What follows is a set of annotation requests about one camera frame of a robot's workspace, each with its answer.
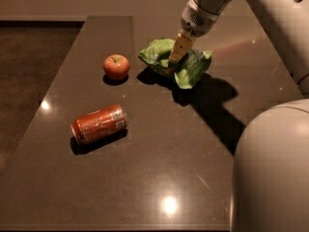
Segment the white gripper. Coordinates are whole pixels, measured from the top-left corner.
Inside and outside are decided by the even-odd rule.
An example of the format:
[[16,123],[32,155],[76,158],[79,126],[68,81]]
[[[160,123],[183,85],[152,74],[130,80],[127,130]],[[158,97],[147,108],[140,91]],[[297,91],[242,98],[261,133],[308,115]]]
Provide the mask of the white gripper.
[[194,44],[206,35],[232,0],[188,0],[182,13],[182,29],[175,40],[169,62],[178,64]]

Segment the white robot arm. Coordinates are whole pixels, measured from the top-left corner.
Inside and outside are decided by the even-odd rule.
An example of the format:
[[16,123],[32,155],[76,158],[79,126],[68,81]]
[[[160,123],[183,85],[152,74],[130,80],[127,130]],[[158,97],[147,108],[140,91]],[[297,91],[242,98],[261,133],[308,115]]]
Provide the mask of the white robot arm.
[[[178,63],[232,0],[188,0]],[[246,127],[234,156],[230,232],[309,232],[309,0],[246,0],[303,97]]]

